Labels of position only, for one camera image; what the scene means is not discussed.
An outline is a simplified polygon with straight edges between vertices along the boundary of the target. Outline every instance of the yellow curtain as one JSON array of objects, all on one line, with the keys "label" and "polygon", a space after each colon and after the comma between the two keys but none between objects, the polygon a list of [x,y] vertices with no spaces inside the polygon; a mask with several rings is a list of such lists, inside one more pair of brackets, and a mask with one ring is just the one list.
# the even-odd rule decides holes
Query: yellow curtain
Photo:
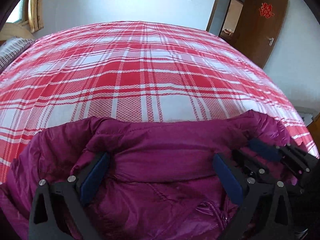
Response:
[{"label": "yellow curtain", "polygon": [[29,0],[28,13],[30,32],[41,30],[43,28],[42,0]]}]

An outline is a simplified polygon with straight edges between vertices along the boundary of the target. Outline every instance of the bed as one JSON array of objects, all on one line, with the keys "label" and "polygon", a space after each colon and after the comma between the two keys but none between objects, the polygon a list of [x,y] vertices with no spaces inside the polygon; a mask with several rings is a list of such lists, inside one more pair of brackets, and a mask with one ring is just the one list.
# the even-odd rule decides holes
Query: bed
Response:
[{"label": "bed", "polygon": [[0,75],[0,182],[41,130],[86,117],[225,119],[253,109],[318,155],[302,119],[262,69],[205,31],[92,24],[38,39]]}]

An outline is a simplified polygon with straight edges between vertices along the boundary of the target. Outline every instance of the door handle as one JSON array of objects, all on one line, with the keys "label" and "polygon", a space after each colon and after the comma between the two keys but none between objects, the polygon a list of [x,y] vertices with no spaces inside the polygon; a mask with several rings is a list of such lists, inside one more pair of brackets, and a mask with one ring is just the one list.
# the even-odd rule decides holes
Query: door handle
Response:
[{"label": "door handle", "polygon": [[272,43],[275,40],[275,38],[268,38],[268,40],[269,40],[269,46],[272,46]]}]

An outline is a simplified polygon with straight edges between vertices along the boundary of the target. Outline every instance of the blue gripper pad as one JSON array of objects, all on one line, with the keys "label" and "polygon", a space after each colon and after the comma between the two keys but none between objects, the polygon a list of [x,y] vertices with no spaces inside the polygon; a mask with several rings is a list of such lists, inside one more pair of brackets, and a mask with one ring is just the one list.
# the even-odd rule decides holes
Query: blue gripper pad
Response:
[{"label": "blue gripper pad", "polygon": [[260,141],[258,138],[249,141],[249,149],[268,161],[279,162],[281,160],[278,149]]},{"label": "blue gripper pad", "polygon": [[241,205],[243,202],[243,189],[229,167],[218,154],[213,157],[212,165],[231,202]]},{"label": "blue gripper pad", "polygon": [[99,185],[109,168],[110,155],[104,154],[96,163],[80,188],[80,203],[82,206],[88,204],[98,191]]}]

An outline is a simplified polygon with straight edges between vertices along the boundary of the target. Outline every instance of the brown wooden door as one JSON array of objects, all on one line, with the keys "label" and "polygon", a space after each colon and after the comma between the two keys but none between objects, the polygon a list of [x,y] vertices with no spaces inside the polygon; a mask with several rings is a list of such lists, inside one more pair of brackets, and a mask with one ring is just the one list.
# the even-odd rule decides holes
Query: brown wooden door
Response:
[{"label": "brown wooden door", "polygon": [[263,68],[280,33],[287,5],[288,0],[245,0],[231,46]]}]

